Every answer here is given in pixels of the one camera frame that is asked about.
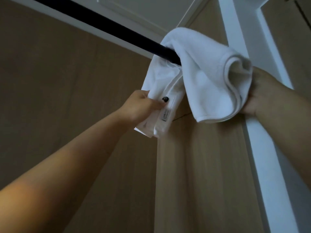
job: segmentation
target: clothing tag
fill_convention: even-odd
[[[165,109],[164,111],[163,111],[163,114],[162,114],[162,116],[161,116],[161,119],[163,120],[163,121],[167,121],[167,118],[169,117],[169,114],[170,114],[170,110],[169,109]]]

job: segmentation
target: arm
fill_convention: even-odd
[[[63,230],[119,138],[164,107],[147,94],[135,91],[119,110],[5,187],[0,192],[0,232],[38,232],[47,226],[55,232],[55,218],[64,218],[58,223]]]
[[[311,189],[311,104],[254,67],[244,113],[255,115]]]

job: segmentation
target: black rod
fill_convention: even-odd
[[[65,15],[69,15],[90,26],[98,28],[128,43],[158,55],[174,64],[181,65],[176,52],[168,47],[108,19],[72,0],[35,0]]]

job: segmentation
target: towel fold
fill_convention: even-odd
[[[176,28],[162,40],[180,57],[178,66],[154,55],[142,90],[169,101],[135,129],[148,137],[165,134],[184,94],[197,122],[215,123],[236,115],[247,100],[252,64],[235,50],[187,28]]]

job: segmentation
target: wood grain surface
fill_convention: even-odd
[[[3,188],[119,108],[150,59],[9,0],[0,29]],[[156,149],[126,133],[65,232],[152,232]]]
[[[269,0],[261,9],[294,89],[311,101],[311,0]]]
[[[227,44],[218,0],[190,28]],[[264,231],[243,124],[243,115],[204,124],[189,114],[173,122],[158,141],[155,233]]]

